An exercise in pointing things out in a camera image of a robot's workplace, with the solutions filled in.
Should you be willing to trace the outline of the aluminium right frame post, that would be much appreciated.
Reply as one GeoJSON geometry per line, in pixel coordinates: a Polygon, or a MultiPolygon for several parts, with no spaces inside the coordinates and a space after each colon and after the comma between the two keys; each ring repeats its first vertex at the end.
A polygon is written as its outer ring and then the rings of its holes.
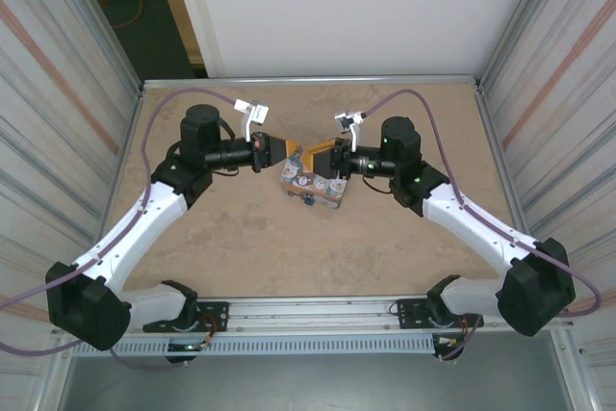
{"type": "Polygon", "coordinates": [[[481,73],[476,75],[475,86],[480,93],[485,93],[492,85],[516,42],[519,40],[525,26],[542,1],[520,0],[518,2],[486,65],[481,73]]]}

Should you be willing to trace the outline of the orange LOVE bear tin box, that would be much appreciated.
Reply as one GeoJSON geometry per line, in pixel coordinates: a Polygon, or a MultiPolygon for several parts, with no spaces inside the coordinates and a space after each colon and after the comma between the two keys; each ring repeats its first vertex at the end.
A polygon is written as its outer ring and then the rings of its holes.
{"type": "Polygon", "coordinates": [[[319,176],[305,167],[301,160],[299,165],[292,165],[286,160],[280,174],[280,184],[288,196],[300,199],[302,193],[311,193],[315,197],[314,205],[332,209],[342,205],[347,188],[347,180],[319,176]]]}

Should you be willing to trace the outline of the aluminium rear table bar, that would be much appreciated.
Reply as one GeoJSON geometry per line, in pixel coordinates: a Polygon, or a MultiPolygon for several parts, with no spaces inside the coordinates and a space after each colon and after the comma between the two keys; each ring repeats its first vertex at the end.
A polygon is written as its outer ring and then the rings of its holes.
{"type": "Polygon", "coordinates": [[[391,76],[307,76],[208,79],[145,80],[145,90],[180,88],[238,88],[267,86],[328,85],[474,85],[476,78],[467,74],[424,74],[391,76]]]}

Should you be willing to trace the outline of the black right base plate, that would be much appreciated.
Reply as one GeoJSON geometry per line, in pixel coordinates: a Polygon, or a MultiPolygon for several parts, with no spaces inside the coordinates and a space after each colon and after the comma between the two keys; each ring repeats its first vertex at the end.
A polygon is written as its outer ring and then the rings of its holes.
{"type": "Polygon", "coordinates": [[[420,297],[398,299],[389,311],[398,319],[400,329],[461,329],[473,327],[476,321],[479,327],[485,324],[481,316],[454,315],[444,306],[420,297]]]}

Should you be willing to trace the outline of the aluminium right table side bar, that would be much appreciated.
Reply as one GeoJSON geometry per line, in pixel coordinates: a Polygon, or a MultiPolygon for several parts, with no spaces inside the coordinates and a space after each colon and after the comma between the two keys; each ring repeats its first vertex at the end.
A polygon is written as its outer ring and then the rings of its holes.
{"type": "Polygon", "coordinates": [[[516,228],[528,234],[529,228],[526,222],[525,213],[523,211],[521,201],[517,195],[513,177],[505,160],[504,150],[497,135],[496,127],[487,105],[487,100],[479,86],[475,87],[475,102],[486,133],[492,157],[496,165],[497,174],[500,179],[500,185],[505,196],[509,214],[516,228]]]}

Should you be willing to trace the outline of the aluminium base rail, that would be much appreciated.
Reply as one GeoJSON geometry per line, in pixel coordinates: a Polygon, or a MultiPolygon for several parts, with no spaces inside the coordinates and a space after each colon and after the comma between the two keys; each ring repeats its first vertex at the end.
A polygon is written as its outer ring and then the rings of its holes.
{"type": "MultiPolygon", "coordinates": [[[[118,308],[105,303],[102,313],[86,311],[84,327],[70,327],[65,321],[55,325],[82,341],[115,344],[128,332],[181,333],[193,332],[198,301],[229,303],[226,332],[299,332],[352,331],[377,329],[399,330],[398,319],[390,314],[395,301],[387,297],[301,297],[301,298],[237,298],[210,300],[189,297],[182,311],[173,317],[172,309],[179,303],[176,294],[138,295],[121,302],[118,308]]],[[[483,317],[487,325],[506,329],[499,317],[483,317]]]]}

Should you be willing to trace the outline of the wooden door frame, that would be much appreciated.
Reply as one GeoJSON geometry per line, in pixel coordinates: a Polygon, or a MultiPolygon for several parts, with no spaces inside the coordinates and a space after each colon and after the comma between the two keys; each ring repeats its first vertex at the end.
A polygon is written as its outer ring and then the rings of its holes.
{"type": "Polygon", "coordinates": [[[201,56],[196,35],[184,0],[167,0],[180,39],[196,78],[207,78],[208,73],[201,56]]]}

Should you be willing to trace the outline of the aluminium table side bar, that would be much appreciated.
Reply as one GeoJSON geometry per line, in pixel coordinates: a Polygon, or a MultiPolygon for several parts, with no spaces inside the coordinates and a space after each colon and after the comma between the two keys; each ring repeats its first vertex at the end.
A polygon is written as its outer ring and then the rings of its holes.
{"type": "Polygon", "coordinates": [[[141,114],[141,108],[143,104],[143,95],[144,95],[144,89],[141,89],[139,95],[136,97],[136,100],[135,100],[135,106],[133,108],[133,111],[131,113],[131,116],[130,116],[130,119],[127,125],[127,130],[126,130],[123,145],[120,147],[119,155],[117,157],[117,161],[115,165],[115,173],[112,177],[112,183],[109,188],[107,203],[103,210],[102,217],[98,222],[96,236],[93,239],[94,243],[98,242],[104,236],[105,231],[107,230],[107,225],[109,224],[112,218],[114,207],[116,205],[117,191],[121,183],[125,165],[126,165],[126,162],[127,162],[127,159],[130,153],[130,149],[132,146],[132,142],[134,139],[136,126],[138,124],[139,117],[141,114]]]}
{"type": "Polygon", "coordinates": [[[492,157],[496,165],[497,174],[500,179],[500,185],[505,196],[509,214],[516,228],[528,234],[529,228],[526,222],[525,213],[523,211],[521,201],[517,195],[513,177],[505,160],[504,150],[497,135],[496,127],[487,105],[487,100],[479,86],[475,87],[475,102],[486,133],[492,157]]]}

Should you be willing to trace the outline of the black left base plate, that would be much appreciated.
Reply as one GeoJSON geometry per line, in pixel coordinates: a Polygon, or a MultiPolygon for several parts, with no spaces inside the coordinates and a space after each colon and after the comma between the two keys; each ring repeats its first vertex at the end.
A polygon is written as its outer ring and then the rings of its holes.
{"type": "Polygon", "coordinates": [[[229,322],[229,303],[219,301],[198,301],[193,332],[226,332],[229,322]]]}

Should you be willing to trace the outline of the aluminium left frame post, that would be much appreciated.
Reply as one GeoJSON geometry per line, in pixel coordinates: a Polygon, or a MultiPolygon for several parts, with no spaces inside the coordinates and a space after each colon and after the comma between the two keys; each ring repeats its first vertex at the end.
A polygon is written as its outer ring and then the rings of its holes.
{"type": "Polygon", "coordinates": [[[117,39],[116,33],[104,13],[111,0],[84,0],[83,16],[87,25],[95,32],[102,51],[115,69],[125,88],[136,95],[141,94],[142,85],[137,72],[117,39]]]}

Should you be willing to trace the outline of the aluminium left table side bar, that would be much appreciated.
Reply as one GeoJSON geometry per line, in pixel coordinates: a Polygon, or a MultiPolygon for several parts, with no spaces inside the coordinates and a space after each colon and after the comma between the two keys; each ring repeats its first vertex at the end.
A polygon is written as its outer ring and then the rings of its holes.
{"type": "Polygon", "coordinates": [[[136,126],[138,124],[139,117],[141,114],[141,108],[143,104],[143,95],[144,95],[144,89],[141,89],[139,95],[136,97],[136,100],[135,100],[135,106],[133,108],[133,111],[131,113],[131,116],[130,116],[130,119],[127,125],[127,130],[126,130],[123,145],[120,147],[119,155],[117,157],[117,161],[115,165],[115,173],[112,177],[112,183],[109,188],[107,203],[103,210],[102,217],[98,222],[96,236],[93,239],[94,243],[98,242],[104,236],[105,231],[107,230],[107,225],[109,224],[112,218],[114,207],[116,205],[117,191],[121,183],[125,165],[126,165],[126,162],[127,162],[127,159],[130,153],[130,149],[132,146],[132,142],[134,139],[136,126]]]}

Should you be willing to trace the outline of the aluminium frame post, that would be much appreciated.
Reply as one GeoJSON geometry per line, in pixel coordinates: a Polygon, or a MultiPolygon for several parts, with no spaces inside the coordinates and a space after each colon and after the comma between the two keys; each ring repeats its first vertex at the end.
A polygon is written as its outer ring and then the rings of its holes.
{"type": "Polygon", "coordinates": [[[476,75],[475,86],[480,93],[485,93],[492,85],[516,42],[519,40],[525,26],[542,1],[520,0],[518,2],[486,65],[481,73],[476,75]]]}
{"type": "Polygon", "coordinates": [[[125,88],[136,95],[141,94],[142,85],[137,72],[117,39],[116,33],[104,13],[111,0],[84,0],[83,16],[87,25],[95,32],[102,51],[115,69],[125,88]]]}

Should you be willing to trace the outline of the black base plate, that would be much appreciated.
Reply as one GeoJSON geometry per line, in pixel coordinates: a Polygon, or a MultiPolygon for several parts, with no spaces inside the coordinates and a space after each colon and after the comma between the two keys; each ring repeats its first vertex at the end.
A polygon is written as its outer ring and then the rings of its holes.
{"type": "Polygon", "coordinates": [[[454,315],[444,306],[420,297],[398,299],[389,311],[398,319],[400,329],[461,329],[473,327],[476,321],[479,327],[485,324],[481,316],[454,315]]]}
{"type": "Polygon", "coordinates": [[[229,322],[229,303],[219,301],[198,301],[193,332],[226,332],[229,322]]]}

